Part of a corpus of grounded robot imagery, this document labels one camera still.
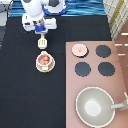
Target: ceramic cup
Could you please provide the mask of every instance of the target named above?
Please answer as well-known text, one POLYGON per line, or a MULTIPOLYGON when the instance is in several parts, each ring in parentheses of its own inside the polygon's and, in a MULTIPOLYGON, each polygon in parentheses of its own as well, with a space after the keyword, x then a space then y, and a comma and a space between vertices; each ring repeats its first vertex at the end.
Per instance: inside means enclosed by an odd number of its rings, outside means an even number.
POLYGON ((54 58, 48 54, 46 51, 42 51, 41 54, 36 59, 36 67, 40 72, 49 72, 55 66, 54 58), (44 63, 44 57, 48 57, 47 63, 44 63))

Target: black table surface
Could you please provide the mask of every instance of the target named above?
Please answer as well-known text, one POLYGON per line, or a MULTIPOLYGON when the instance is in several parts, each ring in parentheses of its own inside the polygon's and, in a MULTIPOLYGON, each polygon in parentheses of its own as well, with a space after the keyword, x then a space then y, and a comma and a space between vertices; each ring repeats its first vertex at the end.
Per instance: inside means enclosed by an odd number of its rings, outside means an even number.
POLYGON ((7 20, 0 51, 0 128, 66 128, 66 58, 69 41, 111 41, 107 16, 56 17, 45 49, 56 62, 36 69, 40 35, 21 32, 21 17, 7 20))

